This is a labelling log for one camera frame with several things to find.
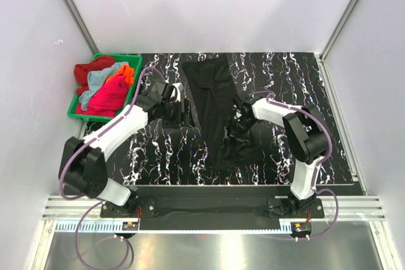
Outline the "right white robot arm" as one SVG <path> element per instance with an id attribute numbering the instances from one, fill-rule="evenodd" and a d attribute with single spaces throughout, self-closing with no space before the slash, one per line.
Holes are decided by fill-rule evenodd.
<path id="1" fill-rule="evenodd" d="M 237 147 L 250 144 L 251 128 L 268 121 L 285 130 L 290 151 L 295 157 L 294 177 L 286 199 L 268 208 L 278 218 L 304 217 L 310 212 L 319 191 L 316 189 L 320 166 L 332 154 L 330 132 L 314 104 L 303 107 L 284 104 L 269 97 L 234 97 L 234 116 L 227 124 L 226 134 Z"/>

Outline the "black t shirt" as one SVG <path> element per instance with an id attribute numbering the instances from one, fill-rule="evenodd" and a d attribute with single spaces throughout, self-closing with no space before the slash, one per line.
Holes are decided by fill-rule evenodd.
<path id="1" fill-rule="evenodd" d="M 225 171 L 259 162 L 263 155 L 259 140 L 252 133 L 252 144 L 242 149 L 235 148 L 233 138 L 225 137 L 225 123 L 234 115 L 233 105 L 240 102 L 227 56 L 223 54 L 204 61 L 184 62 L 182 69 L 190 87 L 212 168 Z"/>

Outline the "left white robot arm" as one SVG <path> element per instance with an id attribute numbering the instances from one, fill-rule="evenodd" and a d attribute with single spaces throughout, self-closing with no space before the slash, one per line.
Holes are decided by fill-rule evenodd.
<path id="1" fill-rule="evenodd" d="M 79 192 L 76 199 L 86 196 L 102 200 L 124 217 L 136 215 L 140 211 L 137 191 L 110 178 L 106 161 L 127 138 L 155 120 L 161 120 L 164 128 L 195 126 L 187 99 L 126 106 L 97 131 L 82 139 L 71 137 L 66 141 L 58 175 L 61 196 L 69 199 L 64 191 L 68 185 Z"/>

